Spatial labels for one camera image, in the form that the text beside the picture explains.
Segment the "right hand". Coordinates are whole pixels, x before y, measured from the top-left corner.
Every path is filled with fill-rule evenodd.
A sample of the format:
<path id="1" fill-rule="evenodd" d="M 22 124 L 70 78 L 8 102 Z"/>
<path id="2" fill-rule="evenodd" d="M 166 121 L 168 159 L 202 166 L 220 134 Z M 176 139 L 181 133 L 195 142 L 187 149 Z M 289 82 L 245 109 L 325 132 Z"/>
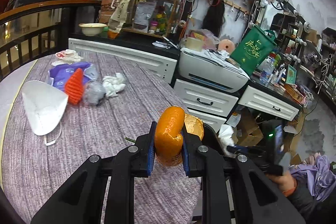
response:
<path id="1" fill-rule="evenodd" d="M 289 171 L 286 171 L 282 176 L 266 174 L 266 176 L 275 184 L 284 196 L 289 197 L 297 188 L 297 181 Z"/>

